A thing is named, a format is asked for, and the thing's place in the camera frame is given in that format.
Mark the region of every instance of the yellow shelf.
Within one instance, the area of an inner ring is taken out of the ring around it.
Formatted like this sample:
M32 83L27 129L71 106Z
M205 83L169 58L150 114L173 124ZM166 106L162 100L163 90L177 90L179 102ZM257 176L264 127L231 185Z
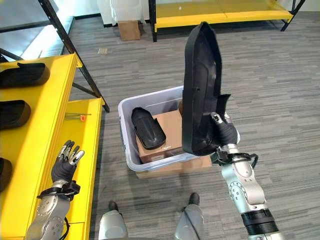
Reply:
M1 193L1 237L23 237L34 217L36 196L43 191L43 176L49 178L48 159L56 153L59 132L76 73L81 63L76 54L39 58L20 63L45 63L48 81L40 86L0 90L0 101L25 100L31 107L28 122L0 131L1 157L12 162L10 184ZM0 64L0 72L17 62Z
M80 160L73 177L73 179L76 180L76 183L80 185L80 193L74 196L66 216L70 224L83 223L83 231L78 233L74 231L75 235L70 232L68 234L68 239L72 240L89 239L91 208L94 193L103 104L104 101L102 98L69 102L66 108L67 113L82 113L91 115L86 116L85 121L80 121L80 119L66 118L63 121L55 149L55 153L58 153L61 146L63 146L67 140L72 140L80 146L80 149L85 151L85 154ZM52 159L50 162L51 166L49 166L48 169L52 168L55 159ZM50 178L46 182L46 187L49 188L51 185L52 181Z
M275 0L202 0L156 5L155 31L159 28L209 24L287 20L293 15Z

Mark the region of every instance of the black rubber glove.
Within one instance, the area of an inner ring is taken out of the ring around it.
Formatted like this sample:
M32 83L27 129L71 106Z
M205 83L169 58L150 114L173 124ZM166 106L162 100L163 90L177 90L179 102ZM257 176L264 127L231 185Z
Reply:
M215 135L221 147L228 144L237 144L238 132L228 114L222 118L218 113L212 112L211 117L215 125Z

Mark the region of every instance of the black foam piece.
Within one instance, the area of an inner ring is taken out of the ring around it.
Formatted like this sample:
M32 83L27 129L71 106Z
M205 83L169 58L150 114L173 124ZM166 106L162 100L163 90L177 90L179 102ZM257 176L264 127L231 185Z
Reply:
M0 130L24 125L31 114L31 108L23 100L0 101Z
M131 121L134 131L145 149L156 149L165 143L166 135L158 120L154 119L149 111L142 107L136 107L132 110Z
M12 176L12 164L9 160L0 157L0 192L9 184Z
M0 89L42 85L50 77L50 70L44 63L18 62L17 65L0 72Z
M197 156L217 150L215 124L210 113L225 115L229 94L221 94L222 60L216 35L202 22L190 33L185 46L182 94L182 148Z

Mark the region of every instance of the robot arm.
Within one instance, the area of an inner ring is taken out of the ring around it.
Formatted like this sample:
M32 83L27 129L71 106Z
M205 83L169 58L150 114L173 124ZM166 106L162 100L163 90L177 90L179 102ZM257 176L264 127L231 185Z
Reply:
M268 209L265 193L255 179L254 165L252 167L248 162L250 156L238 149L238 132L230 117L226 114L223 120L215 112L211 117L218 128L222 145L218 153L211 155L211 159L222 165L222 176L228 185L229 195L241 214L248 239L284 240Z
M36 216L26 233L26 240L59 240L63 233L64 220L70 201L80 191L80 186L72 181L79 160L84 156L79 146L68 140L62 147L51 171L53 185L44 190L38 198L41 202Z

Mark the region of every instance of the robot leg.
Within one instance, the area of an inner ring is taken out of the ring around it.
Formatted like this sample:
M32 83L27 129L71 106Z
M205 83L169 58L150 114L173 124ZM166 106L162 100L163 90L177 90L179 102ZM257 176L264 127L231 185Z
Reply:
M100 221L99 240L127 238L128 230L118 208L105 213Z
M178 225L176 226L174 239L175 240L200 240L204 229L204 217L202 210L198 203L192 202L192 197L196 193L190 196L189 205L186 206L181 214Z

